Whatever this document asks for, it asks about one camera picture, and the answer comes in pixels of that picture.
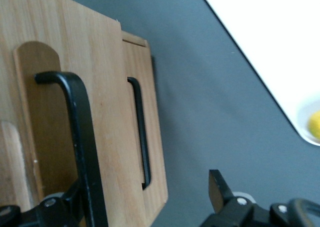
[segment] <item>drawer handle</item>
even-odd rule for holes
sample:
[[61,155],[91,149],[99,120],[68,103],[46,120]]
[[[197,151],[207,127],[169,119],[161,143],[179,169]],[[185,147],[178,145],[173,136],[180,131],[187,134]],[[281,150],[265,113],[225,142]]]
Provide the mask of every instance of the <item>drawer handle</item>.
[[63,90],[88,227],[108,226],[94,128],[86,87],[74,73],[49,71],[34,76],[37,84],[59,84]]
[[136,118],[137,118],[137,124],[138,124],[141,155],[142,155],[142,165],[143,165],[143,172],[144,172],[144,183],[142,183],[142,189],[144,190],[150,185],[150,182],[151,182],[151,170],[150,170],[150,162],[149,162],[144,107],[142,102],[141,88],[138,80],[134,77],[128,77],[127,80],[132,85],[133,93],[134,93],[135,111],[136,111]]

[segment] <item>wooden board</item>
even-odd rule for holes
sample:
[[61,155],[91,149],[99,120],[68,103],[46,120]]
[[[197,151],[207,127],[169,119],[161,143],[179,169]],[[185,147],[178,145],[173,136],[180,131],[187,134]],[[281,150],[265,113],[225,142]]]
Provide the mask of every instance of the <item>wooden board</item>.
[[32,121],[24,117],[27,101],[19,93],[13,50],[39,41],[57,52],[62,71],[74,72],[86,86],[109,226],[145,226],[120,24],[71,0],[0,3],[0,120],[11,122],[20,134],[30,204],[39,202],[43,185],[29,132]]
[[19,205],[22,210],[30,209],[19,133],[7,121],[0,121],[0,156],[0,206]]
[[31,123],[28,134],[34,142],[41,192],[65,192],[78,178],[65,97],[57,84],[40,87],[34,79],[37,73],[61,71],[59,56],[37,41],[23,43],[13,56],[23,116]]
[[126,74],[139,81],[142,94],[143,112],[145,120],[146,137],[148,143],[149,161],[151,168],[151,183],[143,191],[146,223],[150,226],[164,207],[168,199],[165,164],[158,117],[155,82],[150,49],[148,43],[145,46],[134,44],[134,41],[123,41]]

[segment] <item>wooden drawer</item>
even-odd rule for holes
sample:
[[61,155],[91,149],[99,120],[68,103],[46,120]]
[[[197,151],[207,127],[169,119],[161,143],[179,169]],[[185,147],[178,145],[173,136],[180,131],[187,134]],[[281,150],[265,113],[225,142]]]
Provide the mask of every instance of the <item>wooden drawer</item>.
[[16,204],[26,211],[46,195],[66,191],[77,179],[62,91],[53,86],[50,94],[56,101],[45,108],[30,109],[37,106],[36,101],[44,105],[43,99],[33,99],[28,93],[28,86],[34,83],[27,80],[35,73],[29,71],[22,77],[17,59],[14,61],[17,47],[37,41],[57,52],[61,71],[77,74],[85,84],[109,226],[149,226],[168,197],[149,48],[130,43],[134,55],[136,47],[143,48],[151,78],[146,85],[148,80],[137,76],[146,101],[152,174],[149,187],[142,190],[127,82],[129,74],[135,75],[128,72],[128,58],[140,57],[132,56],[129,43],[123,42],[120,24],[71,0],[0,3],[0,205]]

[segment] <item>black clamp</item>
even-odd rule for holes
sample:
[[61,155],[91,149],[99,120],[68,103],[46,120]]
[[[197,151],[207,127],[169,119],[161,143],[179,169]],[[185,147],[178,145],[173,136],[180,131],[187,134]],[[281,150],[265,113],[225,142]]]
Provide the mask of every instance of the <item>black clamp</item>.
[[320,205],[305,199],[275,203],[266,210],[234,196],[219,170],[209,171],[209,197],[215,213],[201,227],[314,227],[308,214],[320,217]]

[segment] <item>screw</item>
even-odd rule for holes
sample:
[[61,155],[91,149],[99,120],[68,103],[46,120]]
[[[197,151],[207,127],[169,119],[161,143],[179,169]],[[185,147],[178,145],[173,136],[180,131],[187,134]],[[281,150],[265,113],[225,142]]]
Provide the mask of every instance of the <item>screw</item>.
[[55,203],[56,203],[56,200],[54,198],[51,198],[44,203],[44,206],[50,207],[50,206],[53,206]]
[[12,209],[9,206],[9,207],[7,207],[7,208],[5,208],[5,209],[0,211],[0,216],[6,216],[6,215],[10,214],[11,211],[12,211]]
[[284,214],[288,212],[287,206],[282,204],[278,206],[278,209],[281,213],[284,213]]
[[245,198],[237,198],[236,201],[238,202],[239,205],[241,206],[246,206],[248,204],[248,201],[246,201]]

